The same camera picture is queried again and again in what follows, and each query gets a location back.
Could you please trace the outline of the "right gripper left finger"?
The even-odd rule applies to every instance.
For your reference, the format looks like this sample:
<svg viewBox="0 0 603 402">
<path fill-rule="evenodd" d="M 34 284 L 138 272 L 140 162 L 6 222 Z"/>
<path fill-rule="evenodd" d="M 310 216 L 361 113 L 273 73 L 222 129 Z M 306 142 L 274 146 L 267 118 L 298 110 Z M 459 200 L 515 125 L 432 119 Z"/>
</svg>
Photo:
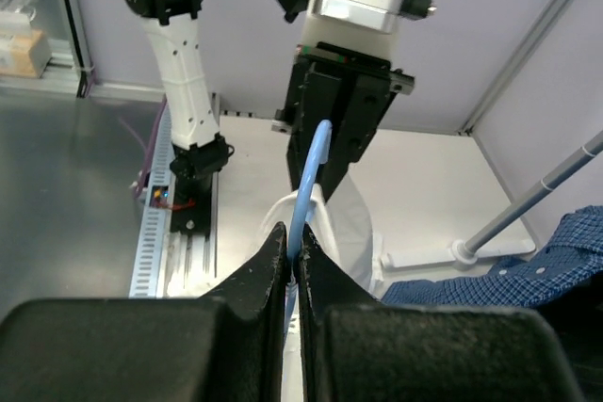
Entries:
<svg viewBox="0 0 603 402">
<path fill-rule="evenodd" d="M 276 401 L 286 229 L 201 297 L 48 298 L 1 325 L 5 401 Z"/>
</svg>

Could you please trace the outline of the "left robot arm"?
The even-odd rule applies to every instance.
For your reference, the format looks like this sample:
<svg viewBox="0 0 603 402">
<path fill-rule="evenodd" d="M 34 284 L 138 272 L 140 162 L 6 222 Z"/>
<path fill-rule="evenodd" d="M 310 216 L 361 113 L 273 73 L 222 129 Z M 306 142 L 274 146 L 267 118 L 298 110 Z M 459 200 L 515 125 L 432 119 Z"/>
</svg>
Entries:
<svg viewBox="0 0 603 402">
<path fill-rule="evenodd" d="M 206 86 L 198 40 L 203 0 L 124 0 L 151 43 L 171 113 L 176 179 L 174 201 L 197 204 L 212 176 L 233 154 L 220 133 Z M 288 174 L 298 187 L 318 124 L 330 121 L 329 157 L 317 181 L 330 198 L 362 157 L 399 93 L 413 90 L 412 76 L 393 68 L 398 20 L 434 12 L 432 0 L 276 0 L 285 20 L 303 17 L 284 107 L 276 113 L 289 134 Z"/>
</svg>

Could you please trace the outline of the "blue wire hanger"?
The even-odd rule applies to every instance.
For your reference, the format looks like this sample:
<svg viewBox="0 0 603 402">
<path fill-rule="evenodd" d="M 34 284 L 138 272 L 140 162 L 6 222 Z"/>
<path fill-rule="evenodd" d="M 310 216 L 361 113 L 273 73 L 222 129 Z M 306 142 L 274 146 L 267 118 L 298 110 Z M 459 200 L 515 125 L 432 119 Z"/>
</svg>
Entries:
<svg viewBox="0 0 603 402">
<path fill-rule="evenodd" d="M 313 135 L 309 153 L 302 169 L 301 181 L 295 195 L 290 223 L 286 256 L 294 265 L 302 248 L 302 234 L 309 218 L 312 217 L 312 193 L 319 167 L 327 161 L 332 124 L 323 120 Z M 294 271 L 285 287 L 285 332 L 282 372 L 282 401 L 303 401 L 302 383 L 302 339 L 299 318 L 299 286 Z"/>
</svg>

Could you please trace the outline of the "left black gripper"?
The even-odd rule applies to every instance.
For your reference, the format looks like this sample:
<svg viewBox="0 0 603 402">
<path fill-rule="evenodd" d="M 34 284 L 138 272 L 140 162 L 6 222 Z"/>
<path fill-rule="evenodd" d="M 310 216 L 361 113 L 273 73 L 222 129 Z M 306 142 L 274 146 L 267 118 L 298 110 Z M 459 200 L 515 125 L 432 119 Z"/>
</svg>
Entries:
<svg viewBox="0 0 603 402">
<path fill-rule="evenodd" d="M 331 122 L 335 134 L 324 166 L 324 199 L 328 201 L 376 134 L 398 95 L 410 95 L 416 79 L 388 60 L 324 42 L 298 45 L 285 104 L 272 130 L 290 135 L 286 163 L 291 188 L 298 189 L 316 129 Z"/>
</svg>

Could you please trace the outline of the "white shirt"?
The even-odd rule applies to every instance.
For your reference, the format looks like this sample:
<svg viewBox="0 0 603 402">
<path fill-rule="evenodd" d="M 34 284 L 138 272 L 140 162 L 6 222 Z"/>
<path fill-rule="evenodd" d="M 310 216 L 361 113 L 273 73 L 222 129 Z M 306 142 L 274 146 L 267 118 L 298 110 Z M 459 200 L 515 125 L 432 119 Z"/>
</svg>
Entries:
<svg viewBox="0 0 603 402">
<path fill-rule="evenodd" d="M 225 280 L 258 250 L 277 221 L 289 223 L 291 201 L 282 186 L 253 191 L 242 183 L 219 185 L 211 207 L 210 234 L 186 238 L 170 233 L 164 239 L 164 258 L 157 293 L 163 297 L 198 297 Z M 310 221 L 319 243 L 361 287 L 375 293 L 381 270 L 374 257 L 382 239 L 373 232 L 367 205 L 351 178 L 346 177 L 326 203 L 326 213 Z"/>
</svg>

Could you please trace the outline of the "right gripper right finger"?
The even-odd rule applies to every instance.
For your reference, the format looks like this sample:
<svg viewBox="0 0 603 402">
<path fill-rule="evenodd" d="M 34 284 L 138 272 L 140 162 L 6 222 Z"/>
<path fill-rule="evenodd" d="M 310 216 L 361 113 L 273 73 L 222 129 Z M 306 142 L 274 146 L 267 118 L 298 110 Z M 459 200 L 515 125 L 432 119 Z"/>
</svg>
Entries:
<svg viewBox="0 0 603 402">
<path fill-rule="evenodd" d="M 382 304 L 310 228 L 296 261 L 308 401 L 580 401 L 552 328 L 509 307 Z"/>
</svg>

